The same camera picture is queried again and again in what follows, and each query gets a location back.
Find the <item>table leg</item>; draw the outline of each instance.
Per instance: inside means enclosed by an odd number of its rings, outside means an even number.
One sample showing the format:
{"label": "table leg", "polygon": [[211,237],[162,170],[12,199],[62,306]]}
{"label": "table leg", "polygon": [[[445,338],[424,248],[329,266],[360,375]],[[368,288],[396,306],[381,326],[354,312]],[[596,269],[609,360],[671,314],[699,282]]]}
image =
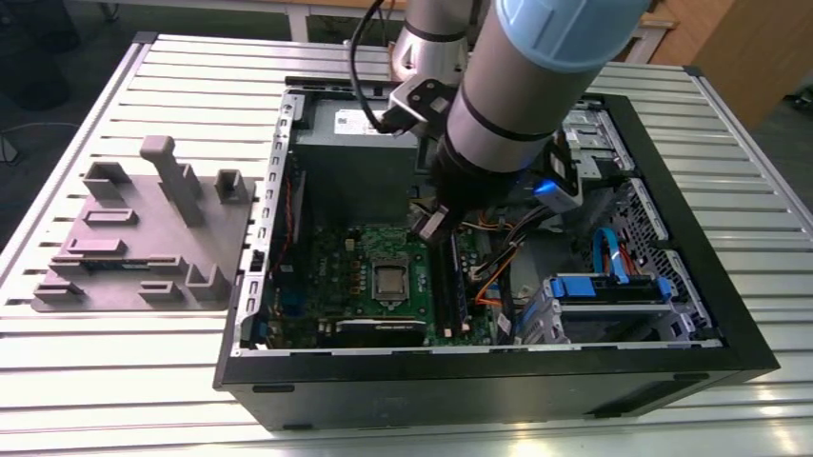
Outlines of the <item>table leg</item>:
{"label": "table leg", "polygon": [[117,22],[118,21],[118,4],[111,3],[98,3],[99,9],[102,10],[102,15],[105,16],[106,22]]}
{"label": "table leg", "polygon": [[291,41],[307,43],[307,15],[310,10],[302,5],[290,5],[286,11],[291,26]]}

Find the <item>slotted aluminum surface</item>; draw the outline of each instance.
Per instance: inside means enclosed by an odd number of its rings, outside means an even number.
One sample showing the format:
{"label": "slotted aluminum surface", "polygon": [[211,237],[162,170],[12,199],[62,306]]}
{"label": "slotted aluminum surface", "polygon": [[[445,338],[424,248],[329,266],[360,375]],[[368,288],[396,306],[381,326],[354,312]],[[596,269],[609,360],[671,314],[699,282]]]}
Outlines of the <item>slotted aluminum surface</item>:
{"label": "slotted aluminum surface", "polygon": [[[358,62],[362,78],[386,78],[384,50],[362,48]],[[611,65],[593,90],[631,97],[776,351],[783,369],[743,386],[623,421],[270,434],[211,388],[223,313],[31,310],[87,195],[90,163],[117,160],[131,173],[153,173],[138,158],[141,138],[167,134],[198,176],[223,168],[261,177],[285,76],[346,77],[346,67],[331,45],[170,35],[134,45],[0,257],[0,452],[813,453],[809,214],[713,93],[680,68]]]}

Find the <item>motherboard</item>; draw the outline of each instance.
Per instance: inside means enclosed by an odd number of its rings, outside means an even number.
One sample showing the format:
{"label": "motherboard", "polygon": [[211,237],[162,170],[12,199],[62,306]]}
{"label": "motherboard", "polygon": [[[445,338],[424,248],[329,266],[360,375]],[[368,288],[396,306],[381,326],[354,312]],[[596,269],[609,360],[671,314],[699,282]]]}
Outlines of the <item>motherboard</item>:
{"label": "motherboard", "polygon": [[[456,236],[461,276],[481,260],[473,230]],[[490,314],[469,309],[460,331],[440,308],[438,283],[430,249],[408,227],[358,226],[314,229],[302,259],[306,288],[279,288],[273,300],[275,348],[378,345],[408,347],[490,344]]]}

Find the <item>blue light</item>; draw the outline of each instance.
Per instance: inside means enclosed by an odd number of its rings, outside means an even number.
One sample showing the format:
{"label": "blue light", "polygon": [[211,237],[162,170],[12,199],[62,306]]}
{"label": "blue light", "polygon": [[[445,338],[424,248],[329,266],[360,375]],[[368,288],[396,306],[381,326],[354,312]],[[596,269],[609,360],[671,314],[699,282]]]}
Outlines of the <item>blue light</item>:
{"label": "blue light", "polygon": [[550,180],[542,181],[542,183],[534,189],[534,195],[541,195],[544,193],[550,193],[557,190],[557,183]]}

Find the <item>cpu socket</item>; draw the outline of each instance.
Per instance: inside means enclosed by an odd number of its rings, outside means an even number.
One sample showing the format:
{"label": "cpu socket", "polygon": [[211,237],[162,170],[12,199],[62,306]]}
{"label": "cpu socket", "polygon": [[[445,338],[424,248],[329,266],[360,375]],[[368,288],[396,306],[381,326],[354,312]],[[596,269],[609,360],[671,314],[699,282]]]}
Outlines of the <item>cpu socket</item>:
{"label": "cpu socket", "polygon": [[373,298],[393,305],[409,299],[409,260],[373,263]]}

